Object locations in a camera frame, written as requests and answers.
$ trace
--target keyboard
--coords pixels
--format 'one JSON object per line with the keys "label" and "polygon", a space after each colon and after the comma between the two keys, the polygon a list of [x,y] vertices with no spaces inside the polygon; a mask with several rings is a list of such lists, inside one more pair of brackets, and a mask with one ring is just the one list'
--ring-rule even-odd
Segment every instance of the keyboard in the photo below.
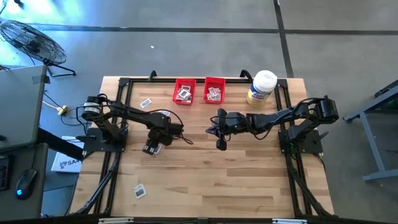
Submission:
{"label": "keyboard", "polygon": [[8,190],[10,179],[10,157],[0,156],[0,191]]}

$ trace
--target wooden tabletop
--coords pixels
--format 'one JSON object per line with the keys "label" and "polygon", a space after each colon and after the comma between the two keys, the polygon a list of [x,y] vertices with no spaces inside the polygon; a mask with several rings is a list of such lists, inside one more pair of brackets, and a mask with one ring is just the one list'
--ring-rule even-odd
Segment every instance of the wooden tabletop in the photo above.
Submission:
{"label": "wooden tabletop", "polygon": [[[114,100],[119,78],[104,77],[101,93]],[[292,105],[307,97],[303,79],[289,78],[287,81]],[[204,84],[197,84],[194,102],[186,106],[172,101],[173,83],[134,84],[131,106],[141,108],[140,103],[150,98],[152,104],[145,111],[164,108],[176,112],[184,122],[184,136],[194,145],[176,140],[159,155],[150,156],[141,151],[148,130],[144,125],[130,121],[112,216],[293,217],[286,161],[280,153],[277,137],[278,126],[262,141],[251,134],[232,136],[227,151],[218,150],[216,137],[205,133],[211,126],[210,117],[216,115],[218,108],[242,114],[273,113],[276,111],[275,95],[268,98],[264,108],[253,108],[246,103],[249,84],[227,84],[225,101],[214,105],[204,102],[203,88]],[[171,115],[171,118],[178,122],[175,116]],[[97,188],[103,157],[103,152],[95,152],[83,161],[71,212],[81,208]],[[333,213],[322,163],[311,154],[302,157],[309,189],[324,208]],[[137,200],[132,189],[141,183],[147,195]],[[302,193],[297,192],[304,211]],[[108,187],[104,191],[103,208],[107,196]]]}

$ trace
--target red container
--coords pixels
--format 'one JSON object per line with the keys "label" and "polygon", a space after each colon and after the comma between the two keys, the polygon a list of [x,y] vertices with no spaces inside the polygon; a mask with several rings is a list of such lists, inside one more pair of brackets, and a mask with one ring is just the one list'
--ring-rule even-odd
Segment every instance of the red container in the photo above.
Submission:
{"label": "red container", "polygon": [[[174,87],[174,94],[173,94],[174,103],[181,104],[181,105],[192,105],[193,99],[194,99],[194,96],[195,96],[195,85],[196,84],[197,84],[196,80],[187,79],[187,78],[178,78],[178,79],[176,79],[175,87]],[[184,102],[182,100],[178,100],[177,99],[178,89],[181,88],[181,86],[183,86],[183,85],[191,87],[191,89],[190,89],[190,93],[192,95],[191,103],[187,103],[187,102]]]}
{"label": "red container", "polygon": [[[221,100],[207,100],[207,93],[209,93],[209,88],[219,88],[221,90]],[[205,94],[203,95],[203,99],[207,103],[222,103],[224,102],[224,92],[225,92],[225,78],[214,78],[214,77],[206,77],[205,79]]]}

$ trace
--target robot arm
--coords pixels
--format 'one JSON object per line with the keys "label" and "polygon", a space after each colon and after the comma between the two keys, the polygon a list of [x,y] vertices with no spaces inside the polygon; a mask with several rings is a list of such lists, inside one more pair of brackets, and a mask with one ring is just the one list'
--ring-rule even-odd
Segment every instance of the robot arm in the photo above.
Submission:
{"label": "robot arm", "polygon": [[[103,113],[103,107],[109,107],[110,111]],[[150,131],[143,151],[150,155],[154,154],[159,143],[168,146],[174,138],[180,137],[183,131],[182,124],[171,123],[171,118],[162,113],[148,113],[117,101],[111,101],[104,96],[89,96],[81,117],[86,121],[94,122],[103,133],[102,141],[108,144],[121,141],[121,133],[124,131],[124,128],[112,124],[108,119],[124,118],[146,125]]]}
{"label": "robot arm", "polygon": [[[334,123],[338,119],[335,101],[327,96],[309,98],[301,101],[294,108],[280,110],[273,114],[246,114],[246,116],[239,112],[227,113],[225,110],[219,109],[217,116],[211,118],[214,125],[206,132],[219,138],[216,146],[224,151],[226,150],[226,135],[251,133],[261,140],[268,135],[273,126],[296,119],[305,119],[305,121],[289,128],[290,141],[302,140],[309,131],[320,124]],[[265,136],[261,138],[257,136],[264,132],[267,132]]]}

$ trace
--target concrete floor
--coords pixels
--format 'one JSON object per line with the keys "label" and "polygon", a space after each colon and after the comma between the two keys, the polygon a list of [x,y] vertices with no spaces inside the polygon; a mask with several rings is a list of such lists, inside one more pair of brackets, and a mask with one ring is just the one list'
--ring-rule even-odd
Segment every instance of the concrete floor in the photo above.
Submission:
{"label": "concrete floor", "polygon": [[[280,0],[280,5],[286,29],[398,29],[395,0]],[[24,10],[11,1],[0,19],[103,27],[278,28],[273,0],[119,0],[117,4],[25,0]],[[156,70],[162,76],[235,77],[245,68],[252,74],[267,69],[279,77],[287,76],[279,34],[45,33],[65,49],[68,58],[64,66],[78,74],[52,78],[46,89],[55,101],[72,107],[97,94],[104,75],[148,75]],[[304,78],[309,96],[327,94],[336,100],[341,116],[360,108],[376,91],[397,79],[397,41],[398,35],[287,35],[294,76]],[[26,55],[7,43],[0,43],[0,55],[2,65],[32,65]],[[81,127],[64,126],[46,106],[40,125],[58,136],[83,133]],[[362,124],[345,124],[341,119],[319,129],[330,132],[323,146],[335,213],[397,222],[398,178],[362,181],[362,175],[377,169]],[[50,172],[54,156],[50,150],[43,213],[63,215],[76,176]],[[398,159],[386,157],[393,163]]]}

